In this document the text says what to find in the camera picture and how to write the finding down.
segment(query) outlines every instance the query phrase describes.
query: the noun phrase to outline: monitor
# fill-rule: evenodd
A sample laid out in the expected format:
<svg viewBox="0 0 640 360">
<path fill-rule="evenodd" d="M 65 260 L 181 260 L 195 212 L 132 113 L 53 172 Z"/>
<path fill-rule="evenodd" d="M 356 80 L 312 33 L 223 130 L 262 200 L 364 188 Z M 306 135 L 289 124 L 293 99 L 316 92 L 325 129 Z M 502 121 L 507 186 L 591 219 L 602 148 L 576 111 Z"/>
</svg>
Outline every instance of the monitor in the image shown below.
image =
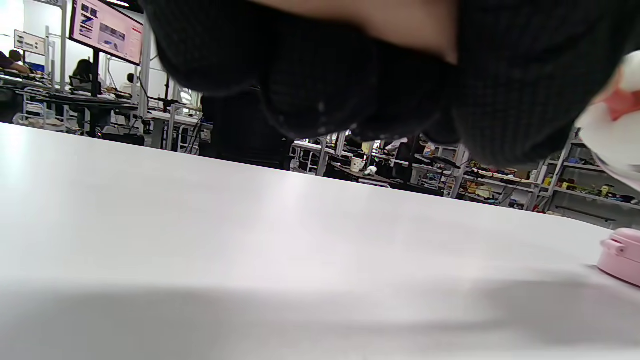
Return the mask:
<svg viewBox="0 0 640 360">
<path fill-rule="evenodd" d="M 45 46 L 45 38 L 13 30 L 14 48 L 44 56 L 46 50 Z"/>
<path fill-rule="evenodd" d="M 99 0 L 74 0 L 69 39 L 140 66 L 144 26 Z"/>
</svg>

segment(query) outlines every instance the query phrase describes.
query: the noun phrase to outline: cable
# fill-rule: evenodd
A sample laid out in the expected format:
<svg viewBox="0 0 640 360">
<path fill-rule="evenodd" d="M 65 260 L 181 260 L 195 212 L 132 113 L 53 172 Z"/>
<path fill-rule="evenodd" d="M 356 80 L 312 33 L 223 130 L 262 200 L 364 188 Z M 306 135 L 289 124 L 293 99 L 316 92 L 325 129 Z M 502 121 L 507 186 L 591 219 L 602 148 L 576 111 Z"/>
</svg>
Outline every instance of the cable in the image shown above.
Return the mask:
<svg viewBox="0 0 640 360">
<path fill-rule="evenodd" d="M 147 97 L 147 109 L 149 109 L 149 94 L 147 93 L 147 89 L 145 89 L 145 87 L 142 85 L 142 82 L 140 81 L 140 77 L 139 76 L 138 76 L 138 84 L 142 88 L 142 91 L 145 92 L 145 96 Z"/>
<path fill-rule="evenodd" d="M 184 151 L 185 154 L 191 154 L 193 146 L 196 144 L 196 139 L 200 137 L 201 127 L 202 127 L 202 117 L 198 119 L 196 126 L 193 128 L 193 136 L 192 136 L 191 144 L 189 144 L 189 146 L 187 146 L 187 149 L 185 149 Z"/>
<path fill-rule="evenodd" d="M 107 74 L 109 74 L 109 78 L 111 78 L 111 82 L 113 84 L 113 88 L 116 89 L 116 91 L 119 91 L 118 87 L 116 86 L 116 81 L 113 79 L 113 75 L 111 75 L 111 63 L 109 63 L 109 65 L 107 65 Z"/>
</svg>

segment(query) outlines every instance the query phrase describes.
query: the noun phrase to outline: cup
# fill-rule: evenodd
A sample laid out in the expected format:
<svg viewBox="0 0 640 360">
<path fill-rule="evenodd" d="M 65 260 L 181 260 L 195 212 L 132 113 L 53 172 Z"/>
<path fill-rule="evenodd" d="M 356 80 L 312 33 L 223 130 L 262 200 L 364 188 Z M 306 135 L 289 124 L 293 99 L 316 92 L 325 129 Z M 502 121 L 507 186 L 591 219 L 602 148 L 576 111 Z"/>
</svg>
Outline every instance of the cup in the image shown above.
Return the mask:
<svg viewBox="0 0 640 360">
<path fill-rule="evenodd" d="M 351 158 L 351 171 L 359 172 L 364 167 L 364 159 Z"/>
</svg>

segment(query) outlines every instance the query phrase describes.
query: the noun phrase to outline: desk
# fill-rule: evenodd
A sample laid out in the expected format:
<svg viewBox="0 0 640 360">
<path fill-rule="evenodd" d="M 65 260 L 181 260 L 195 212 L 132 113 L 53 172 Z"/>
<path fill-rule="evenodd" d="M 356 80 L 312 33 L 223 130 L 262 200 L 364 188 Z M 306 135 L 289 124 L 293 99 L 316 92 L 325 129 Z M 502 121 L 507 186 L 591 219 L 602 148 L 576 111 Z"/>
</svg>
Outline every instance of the desk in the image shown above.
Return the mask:
<svg viewBox="0 0 640 360">
<path fill-rule="evenodd" d="M 0 199 L 3 359 L 640 358 L 567 218 L 6 124 Z"/>
<path fill-rule="evenodd" d="M 145 120 L 151 120 L 154 122 L 154 129 L 151 134 L 151 147 L 154 149 L 162 148 L 162 141 L 164 136 L 164 127 L 170 122 L 171 114 L 163 113 L 160 111 L 150 111 L 151 114 L 148 114 L 145 117 Z M 175 124 L 186 126 L 190 128 L 195 128 L 199 122 L 199 118 L 196 117 L 186 117 L 177 115 L 175 117 Z M 202 129 L 211 130 L 212 126 L 210 124 L 202 124 Z"/>
<path fill-rule="evenodd" d="M 39 88 L 43 90 L 51 90 L 51 84 L 46 84 L 36 80 L 37 78 L 24 79 L 24 78 L 16 78 L 13 76 L 0 74 L 0 86 L 3 86 L 5 83 L 8 83 L 17 88 L 33 87 L 33 88 Z"/>
<path fill-rule="evenodd" d="M 324 169 L 326 168 L 326 164 L 328 161 L 328 157 L 327 154 L 331 154 L 331 155 L 335 155 L 335 150 L 333 149 L 329 149 L 328 147 L 324 148 L 324 154 L 322 153 L 322 146 L 320 145 L 316 145 L 316 144 L 312 144 L 312 143 L 308 143 L 308 142 L 302 142 L 299 140 L 296 140 L 292 145 L 291 145 L 291 149 L 295 150 L 294 154 L 290 154 L 291 156 L 295 156 L 296 159 L 300 160 L 301 158 L 301 151 L 302 150 L 307 150 L 310 151 L 313 154 L 316 154 L 318 157 L 318 169 L 316 171 L 316 175 L 317 176 L 322 176 L 324 174 Z M 348 158 L 352 158 L 353 154 L 351 154 L 350 152 L 346 152 L 343 151 L 342 152 L 342 156 L 348 157 Z M 311 174 L 310 169 L 312 168 L 311 165 L 311 155 L 309 156 L 309 162 L 307 163 L 307 171 L 306 173 Z"/>
<path fill-rule="evenodd" d="M 374 183 L 381 183 L 381 184 L 392 184 L 393 181 L 389 180 L 389 179 L 385 179 L 384 177 L 381 176 L 377 176 L 377 175 L 373 175 L 373 176 L 364 176 L 363 172 L 355 172 L 355 171 L 351 171 L 350 168 L 348 167 L 343 167 L 340 164 L 336 164 L 336 163 L 331 163 L 331 165 L 333 165 L 336 169 L 341 170 L 347 174 L 349 174 L 349 176 L 355 180 L 357 180 L 358 182 L 360 182 L 361 180 L 366 180 L 367 182 L 374 182 Z"/>
<path fill-rule="evenodd" d="M 30 92 L 29 90 L 17 91 L 18 94 L 22 94 L 34 99 L 36 102 L 42 101 L 47 104 L 77 106 L 78 108 L 86 108 L 95 111 L 100 110 L 118 110 L 123 113 L 132 113 L 138 110 L 138 105 L 131 104 L 131 101 L 120 101 L 114 99 L 105 99 L 103 97 L 89 97 L 84 95 L 69 95 L 69 94 L 57 94 L 57 93 L 40 93 Z M 92 115 L 89 119 L 89 137 L 96 137 L 97 122 Z"/>
<path fill-rule="evenodd" d="M 298 149 L 313 151 L 313 152 L 316 152 L 318 154 L 320 153 L 320 150 L 322 150 L 322 147 L 320 145 L 315 145 L 315 144 L 308 143 L 308 142 L 301 142 L 299 140 L 296 140 L 295 142 L 293 142 L 292 146 L 296 147 Z M 331 154 L 331 155 L 335 155 L 335 150 L 326 148 L 326 153 L 327 154 Z M 342 156 L 346 156 L 348 158 L 352 158 L 353 154 L 351 154 L 350 152 L 343 151 L 342 152 Z"/>
</svg>

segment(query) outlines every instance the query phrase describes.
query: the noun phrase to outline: woman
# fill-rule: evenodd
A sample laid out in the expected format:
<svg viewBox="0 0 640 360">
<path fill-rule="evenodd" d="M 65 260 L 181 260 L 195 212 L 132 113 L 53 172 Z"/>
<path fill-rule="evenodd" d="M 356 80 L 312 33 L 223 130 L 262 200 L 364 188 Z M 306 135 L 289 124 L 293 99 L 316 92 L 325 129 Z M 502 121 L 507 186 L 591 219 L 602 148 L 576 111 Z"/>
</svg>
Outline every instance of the woman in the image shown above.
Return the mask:
<svg viewBox="0 0 640 360">
<path fill-rule="evenodd" d="M 76 69 L 74 70 L 72 77 L 77 79 L 82 79 L 88 82 L 85 83 L 84 81 L 81 81 L 82 82 L 81 84 L 74 84 L 73 86 L 74 88 L 78 88 L 79 90 L 89 90 L 89 91 L 91 90 L 92 67 L 93 67 L 93 64 L 87 59 L 82 59 L 78 61 L 78 64 L 76 65 Z M 102 88 L 102 85 L 105 84 L 104 80 L 100 77 L 100 75 L 98 75 L 98 82 L 100 83 L 101 88 Z M 109 87 L 104 89 L 106 92 L 110 92 L 112 90 Z M 78 127 L 84 130 L 85 108 L 76 108 L 73 110 L 78 114 L 77 115 Z M 104 109 L 98 110 L 94 108 L 94 109 L 89 109 L 89 112 L 91 113 L 92 117 L 95 117 L 96 119 L 95 123 L 99 127 L 105 127 L 111 123 L 111 110 L 104 110 Z"/>
<path fill-rule="evenodd" d="M 76 69 L 74 70 L 74 73 L 72 74 L 72 76 L 74 78 L 91 81 L 92 67 L 93 67 L 93 64 L 89 60 L 82 59 L 76 65 Z M 100 77 L 100 75 L 98 75 L 98 82 L 100 83 L 100 87 L 102 87 L 102 85 L 105 84 L 104 80 L 102 79 L 102 77 Z M 91 83 L 90 82 L 83 83 L 80 86 L 74 86 L 74 87 L 82 88 L 82 90 L 88 87 L 88 89 L 91 90 Z"/>
</svg>

